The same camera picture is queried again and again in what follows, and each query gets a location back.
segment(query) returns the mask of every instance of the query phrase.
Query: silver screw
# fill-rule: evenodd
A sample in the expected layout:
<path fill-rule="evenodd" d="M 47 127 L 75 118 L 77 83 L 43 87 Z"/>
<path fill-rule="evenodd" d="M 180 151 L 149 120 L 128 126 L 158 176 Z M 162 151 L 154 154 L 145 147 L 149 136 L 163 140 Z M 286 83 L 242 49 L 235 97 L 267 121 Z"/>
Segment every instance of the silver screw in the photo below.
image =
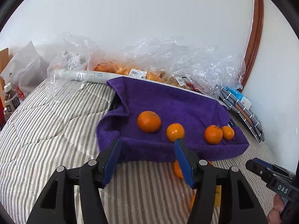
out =
<path fill-rule="evenodd" d="M 59 166 L 56 168 L 57 172 L 62 172 L 64 170 L 64 166 Z"/>
<path fill-rule="evenodd" d="M 97 161 L 96 160 L 90 160 L 89 162 L 88 162 L 88 165 L 89 166 L 94 166 L 94 165 L 96 165 L 97 164 Z"/>
<path fill-rule="evenodd" d="M 207 161 L 206 160 L 199 160 L 199 164 L 201 165 L 201 166 L 205 166 L 205 165 L 207 165 Z"/>
<path fill-rule="evenodd" d="M 233 172 L 239 172 L 239 168 L 238 167 L 236 167 L 236 166 L 232 166 L 231 167 L 231 170 L 233 171 Z"/>

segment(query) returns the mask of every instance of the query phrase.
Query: striped bedding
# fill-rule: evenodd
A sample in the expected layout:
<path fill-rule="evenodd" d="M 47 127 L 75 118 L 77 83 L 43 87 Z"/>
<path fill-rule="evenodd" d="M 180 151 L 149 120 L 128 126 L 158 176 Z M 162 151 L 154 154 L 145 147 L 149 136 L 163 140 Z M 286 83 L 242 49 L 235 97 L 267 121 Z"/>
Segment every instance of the striped bedding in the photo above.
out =
<path fill-rule="evenodd" d="M 45 82 L 32 92 L 0 133 L 0 201 L 17 224 L 30 211 L 53 171 L 60 165 L 74 168 L 97 154 L 95 128 L 108 112 L 115 92 L 104 84 L 87 83 L 74 96 L 65 96 L 71 81 L 54 101 L 45 99 Z M 238 166 L 265 213 L 274 193 L 245 169 L 248 159 L 270 162 L 267 153 L 236 118 L 250 142 L 244 154 L 215 162 L 217 167 Z M 176 177 L 172 163 L 135 161 L 118 164 L 110 184 L 100 190 L 109 223 L 186 223 L 194 190 Z M 79 189 L 75 188 L 78 223 L 83 223 Z M 217 223 L 219 208 L 213 213 Z"/>

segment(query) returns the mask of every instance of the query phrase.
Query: barcode label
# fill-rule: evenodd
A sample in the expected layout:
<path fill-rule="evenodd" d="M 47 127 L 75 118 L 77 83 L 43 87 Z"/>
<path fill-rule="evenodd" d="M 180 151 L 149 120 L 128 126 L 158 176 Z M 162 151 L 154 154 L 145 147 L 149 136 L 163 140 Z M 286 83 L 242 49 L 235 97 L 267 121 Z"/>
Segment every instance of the barcode label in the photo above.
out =
<path fill-rule="evenodd" d="M 177 82 L 180 84 L 180 86 L 185 86 L 185 81 L 181 77 L 176 77 Z"/>
<path fill-rule="evenodd" d="M 136 69 L 131 69 L 129 76 L 138 77 L 138 78 L 145 78 L 147 75 L 147 71 L 141 71 Z"/>

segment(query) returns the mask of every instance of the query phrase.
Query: purple towel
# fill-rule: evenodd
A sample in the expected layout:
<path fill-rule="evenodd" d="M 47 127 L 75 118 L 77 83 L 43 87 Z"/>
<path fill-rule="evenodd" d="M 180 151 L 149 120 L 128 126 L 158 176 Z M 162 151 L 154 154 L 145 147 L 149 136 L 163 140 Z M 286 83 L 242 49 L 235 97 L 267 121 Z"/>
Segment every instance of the purple towel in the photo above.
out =
<path fill-rule="evenodd" d="M 204 139 L 204 130 L 210 125 L 227 125 L 230 116 L 226 109 L 210 99 L 179 88 L 119 77 L 107 81 L 118 96 L 119 103 L 99 122 L 97 138 L 100 151 L 106 149 L 115 137 L 122 142 L 119 162 L 124 161 L 174 161 L 174 144 L 166 138 L 166 129 L 172 123 L 180 123 L 185 129 L 186 146 L 199 158 L 216 161 L 241 155 L 249 146 L 238 126 L 235 137 L 210 145 Z M 142 132 L 137 118 L 143 111 L 154 111 L 162 121 L 156 133 Z"/>

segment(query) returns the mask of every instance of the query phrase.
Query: human hand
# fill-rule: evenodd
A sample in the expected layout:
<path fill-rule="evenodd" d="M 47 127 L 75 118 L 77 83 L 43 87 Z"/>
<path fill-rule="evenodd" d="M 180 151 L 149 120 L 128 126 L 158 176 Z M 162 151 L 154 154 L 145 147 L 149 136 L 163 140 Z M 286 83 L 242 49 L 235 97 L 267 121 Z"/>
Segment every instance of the human hand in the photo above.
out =
<path fill-rule="evenodd" d="M 280 224 L 282 220 L 280 219 L 280 211 L 283 211 L 284 203 L 280 195 L 276 194 L 273 199 L 273 209 L 269 212 L 267 216 L 268 224 Z"/>

